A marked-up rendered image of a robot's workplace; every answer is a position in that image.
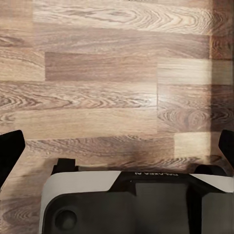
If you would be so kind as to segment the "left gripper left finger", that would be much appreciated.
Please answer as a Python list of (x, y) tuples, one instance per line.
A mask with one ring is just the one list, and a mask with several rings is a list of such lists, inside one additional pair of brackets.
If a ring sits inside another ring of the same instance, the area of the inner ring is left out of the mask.
[(25, 140), (22, 130), (0, 135), (0, 188), (24, 149)]

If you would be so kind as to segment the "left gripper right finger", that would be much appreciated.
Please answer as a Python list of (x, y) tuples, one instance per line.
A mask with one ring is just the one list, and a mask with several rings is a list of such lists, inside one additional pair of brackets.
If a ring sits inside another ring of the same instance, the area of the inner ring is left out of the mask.
[(218, 146), (234, 169), (234, 132), (222, 130)]

